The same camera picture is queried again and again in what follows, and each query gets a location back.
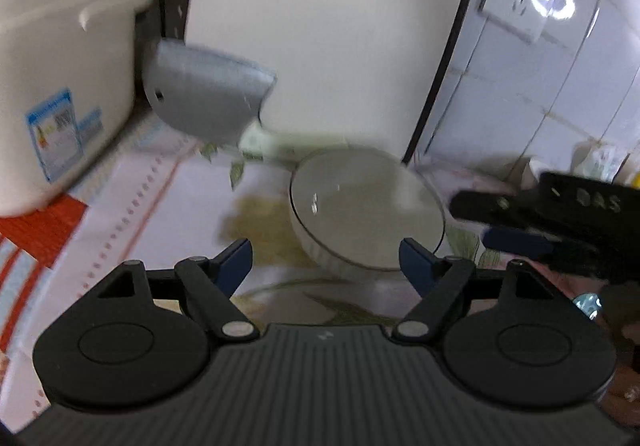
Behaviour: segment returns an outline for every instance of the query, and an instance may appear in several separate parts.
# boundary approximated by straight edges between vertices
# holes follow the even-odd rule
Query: patterned tablecloth
[[[0,219],[0,384],[51,267],[100,194],[121,155],[143,149],[162,130],[150,111],[135,112],[80,181],[42,211]]]
[[[143,145],[138,138],[132,148],[117,158],[104,186],[99,179],[94,184],[90,173],[72,191],[91,206],[51,272],[36,282],[10,341],[0,392],[0,419],[9,428],[22,428],[48,406],[31,363],[37,336],[126,259],[141,259],[149,269],[173,267],[185,257],[212,257],[233,240],[249,238],[254,268],[232,300],[260,328],[271,322],[391,326],[418,301],[400,273],[354,281],[333,276],[306,256],[289,222],[290,169],[218,152],[165,125]],[[463,169],[414,166],[444,203],[463,187],[509,190]],[[504,257],[482,247],[480,230],[447,220],[438,254],[454,253],[484,267],[504,266]]]

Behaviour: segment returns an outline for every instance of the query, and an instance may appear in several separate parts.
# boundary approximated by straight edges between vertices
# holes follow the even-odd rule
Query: white bowl
[[[444,236],[442,206],[424,179],[377,150],[308,156],[293,172],[289,203],[306,253],[350,279],[398,273],[406,237],[435,252]]]

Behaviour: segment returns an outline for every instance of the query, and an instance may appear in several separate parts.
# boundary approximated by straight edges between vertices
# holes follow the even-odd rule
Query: black device
[[[586,203],[581,190],[590,200],[602,195],[604,206]],[[637,278],[623,226],[634,225],[639,196],[547,174],[517,197],[462,192],[451,211],[497,225],[484,238],[497,248],[622,281]],[[621,250],[627,255],[614,253]],[[263,336],[228,299],[252,266],[247,240],[169,270],[120,264],[39,337],[33,362],[52,405],[10,439],[24,446],[637,444],[597,407],[614,373],[613,345],[529,264],[476,269],[438,259],[412,239],[399,257],[422,300],[390,331],[270,325]],[[183,315],[154,298],[178,300]],[[473,299],[486,298],[497,304],[467,315]]]

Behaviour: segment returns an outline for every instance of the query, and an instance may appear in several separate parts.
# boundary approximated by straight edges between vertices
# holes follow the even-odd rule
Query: barcode sticker
[[[71,91],[50,97],[27,113],[26,120],[44,176],[57,181],[82,158]]]

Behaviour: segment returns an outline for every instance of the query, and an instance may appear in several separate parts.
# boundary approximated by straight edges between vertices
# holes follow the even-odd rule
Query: ribbed surface
[[[148,410],[53,407],[20,434],[42,446],[616,446],[629,435],[596,408],[508,412],[454,386],[430,352],[377,327],[271,326],[226,347],[197,385]]]

